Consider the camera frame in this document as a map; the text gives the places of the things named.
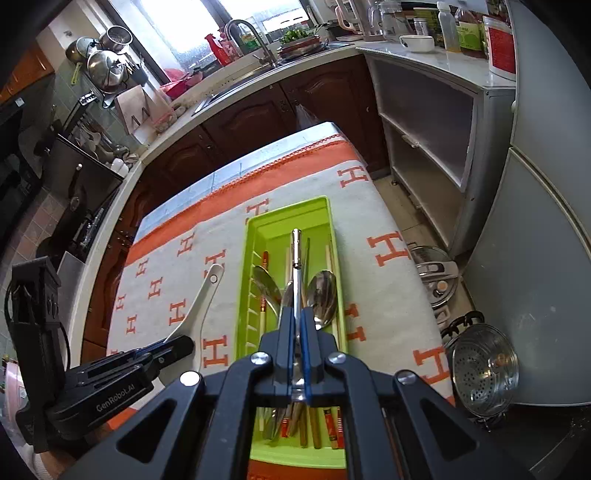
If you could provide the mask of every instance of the green vegetables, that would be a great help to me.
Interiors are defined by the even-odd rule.
[[[290,41],[301,40],[302,38],[306,38],[308,36],[308,32],[305,32],[301,28],[294,28],[293,30],[288,30],[285,34],[279,39],[282,45],[289,43]]]

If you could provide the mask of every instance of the window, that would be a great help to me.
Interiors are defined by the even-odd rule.
[[[298,0],[220,0],[232,18],[242,18],[276,40],[293,25],[308,20]]]
[[[308,20],[299,0],[100,0],[115,24],[134,35],[133,48],[161,83],[193,66],[214,62],[207,34],[232,18],[250,22],[274,41],[292,25]]]

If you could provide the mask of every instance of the plastic bag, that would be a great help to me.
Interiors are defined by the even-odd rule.
[[[310,128],[321,123],[317,116],[315,116],[306,107],[299,103],[295,106],[295,112],[298,131],[305,130],[306,128]]]

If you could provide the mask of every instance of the glass jar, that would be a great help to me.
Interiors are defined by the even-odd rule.
[[[397,41],[400,38],[400,35],[409,35],[412,33],[410,25],[402,13],[402,5],[400,2],[395,0],[376,2],[369,9],[369,18],[372,21],[375,11],[379,11],[379,16],[382,20],[382,35],[384,35],[386,40]]]

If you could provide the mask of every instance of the faucet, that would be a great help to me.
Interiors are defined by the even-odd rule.
[[[259,61],[259,63],[261,65],[268,63],[271,67],[276,67],[276,62],[277,60],[275,59],[275,56],[273,55],[273,53],[271,52],[271,50],[269,50],[269,48],[267,47],[267,44],[265,44],[265,42],[263,42],[261,36],[258,34],[258,32],[255,30],[255,27],[253,27],[250,23],[248,23],[246,20],[240,20],[240,19],[235,19],[235,20],[230,20],[227,24],[226,24],[226,28],[224,29],[224,32],[226,34],[227,38],[233,38],[232,37],[232,33],[230,32],[230,29],[234,26],[234,25],[238,25],[238,24],[243,24],[246,25],[250,31],[252,32],[252,34],[255,36],[255,38],[258,40],[258,42],[260,43],[263,52],[265,53],[265,56],[263,58],[259,58],[256,55],[254,55],[254,57]]]

